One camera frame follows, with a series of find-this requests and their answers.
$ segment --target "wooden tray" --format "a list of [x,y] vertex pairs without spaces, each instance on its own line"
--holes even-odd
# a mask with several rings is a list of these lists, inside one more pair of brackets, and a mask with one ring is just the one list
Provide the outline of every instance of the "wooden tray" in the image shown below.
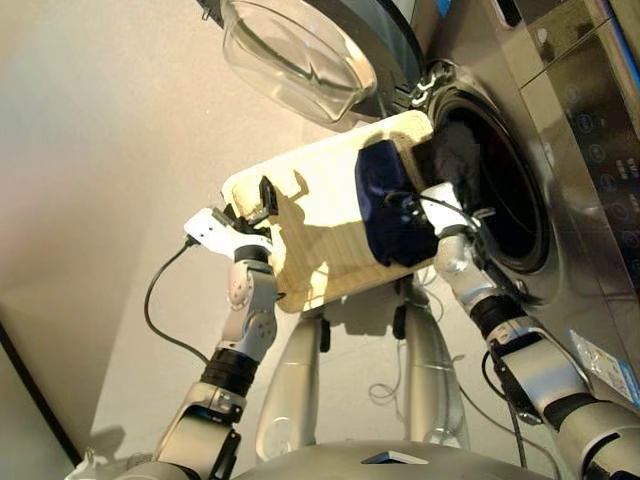
[[266,175],[276,188],[280,213],[269,225],[274,252],[270,263],[279,306],[297,312],[391,282],[431,263],[412,268],[380,265],[369,250],[355,187],[358,151],[390,139],[410,178],[421,188],[411,147],[433,133],[421,112],[409,111],[307,145],[232,175],[222,196],[239,215],[260,207],[258,183]]

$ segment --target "control button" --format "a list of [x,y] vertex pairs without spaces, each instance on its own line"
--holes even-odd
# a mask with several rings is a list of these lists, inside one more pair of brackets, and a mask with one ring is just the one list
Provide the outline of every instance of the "control button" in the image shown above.
[[589,147],[589,157],[596,163],[602,163],[607,158],[607,153],[602,148],[602,145],[594,143]]
[[595,127],[593,118],[588,113],[581,113],[578,115],[578,129],[582,133],[591,133]]
[[540,45],[544,45],[545,43],[547,43],[547,39],[549,38],[549,32],[547,32],[546,28],[539,28],[536,31],[536,37],[538,37],[538,42],[540,42]]
[[612,203],[607,207],[607,209],[617,220],[620,220],[621,222],[629,220],[629,210],[620,202]]
[[640,178],[640,168],[638,168],[638,162],[635,158],[627,159],[627,168],[633,178]]
[[622,241],[629,248],[640,247],[640,236],[637,232],[622,232]]
[[580,90],[575,85],[569,85],[564,91],[564,98],[567,99],[571,105],[575,105],[580,100]]
[[618,189],[618,184],[613,175],[605,173],[600,175],[600,187],[605,192],[615,192]]

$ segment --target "label sticker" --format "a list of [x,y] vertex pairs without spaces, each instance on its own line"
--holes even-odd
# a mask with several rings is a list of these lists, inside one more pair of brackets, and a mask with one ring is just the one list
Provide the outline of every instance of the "label sticker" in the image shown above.
[[640,388],[629,364],[569,330],[582,366],[627,400],[640,407]]

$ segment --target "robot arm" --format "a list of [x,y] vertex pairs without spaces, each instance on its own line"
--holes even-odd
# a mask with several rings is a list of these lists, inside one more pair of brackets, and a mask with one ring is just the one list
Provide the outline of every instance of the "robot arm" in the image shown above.
[[[265,211],[275,213],[277,205]],[[200,381],[187,393],[153,461],[133,468],[120,480],[230,477],[240,444],[233,424],[242,417],[255,372],[277,330],[278,293],[267,263],[271,240],[268,230],[254,228],[265,211],[247,222],[205,208],[185,224],[186,232],[201,245],[234,260],[227,288],[231,309]]]
[[[450,197],[452,190],[447,191]],[[443,190],[426,193],[442,197]],[[423,207],[430,220],[446,216],[442,207],[426,201]],[[451,217],[442,218],[440,228],[434,223],[441,238],[434,267],[480,329],[520,418],[554,432],[576,478],[640,477],[640,417],[591,394],[573,357],[524,312],[513,289],[483,259],[484,248],[478,248],[466,220]]]

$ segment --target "navy blue cloth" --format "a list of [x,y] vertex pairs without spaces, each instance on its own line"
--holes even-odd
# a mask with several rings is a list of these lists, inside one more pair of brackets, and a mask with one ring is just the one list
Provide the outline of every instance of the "navy blue cloth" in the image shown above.
[[418,223],[400,206],[385,204],[387,194],[415,189],[395,145],[383,140],[360,150],[355,168],[358,205],[369,249],[382,265],[405,267],[435,255],[433,225]]

